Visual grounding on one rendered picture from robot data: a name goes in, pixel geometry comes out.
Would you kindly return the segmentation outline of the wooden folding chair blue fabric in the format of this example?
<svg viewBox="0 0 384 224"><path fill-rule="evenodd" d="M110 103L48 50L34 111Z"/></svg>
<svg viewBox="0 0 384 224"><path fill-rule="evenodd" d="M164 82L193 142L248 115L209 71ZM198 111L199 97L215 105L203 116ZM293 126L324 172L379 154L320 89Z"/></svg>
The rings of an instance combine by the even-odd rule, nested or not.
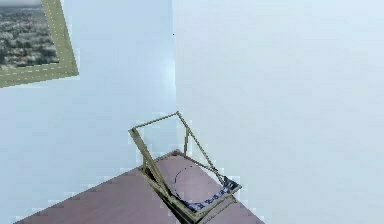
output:
<svg viewBox="0 0 384 224"><path fill-rule="evenodd" d="M138 129L159 122L161 120L169 119L173 116L177 116L185 127L183 151L175 149L174 151L163 156L153 158L150 151L148 150L147 145L141 138ZM152 189L158 194L158 196L165 202L167 206L170 207L170 210L179 216L181 223L208 224L209 221L220 214L223 210L228 208L231 204L237 203L237 199L235 198L234 194L239 191L242 186L236 181L230 180L227 176L221 174L218 171L179 111L140 125L136 125L132 127L128 133L130 134L143 158L143 163L139 167L140 172L152 187ZM208 162L207 165L204 165L187 155L189 138L194 140L197 147ZM158 162L170 157L180 157L191 162L191 168L202 167L214 173L221 183L220 190L207 199L199 202L183 199L177 192L177 178L185 169L188 169L188 167L180 170L177 174L175 174L173 176L173 183L168 184L165 180L165 175L162 173L158 166Z"/></svg>

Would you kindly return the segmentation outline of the framed city picture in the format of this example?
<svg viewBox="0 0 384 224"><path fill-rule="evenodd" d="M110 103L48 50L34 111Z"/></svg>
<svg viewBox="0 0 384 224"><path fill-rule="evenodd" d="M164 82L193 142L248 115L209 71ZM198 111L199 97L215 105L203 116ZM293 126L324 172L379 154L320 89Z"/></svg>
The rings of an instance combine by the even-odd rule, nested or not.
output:
<svg viewBox="0 0 384 224"><path fill-rule="evenodd" d="M0 0L0 88L78 74L61 0Z"/></svg>

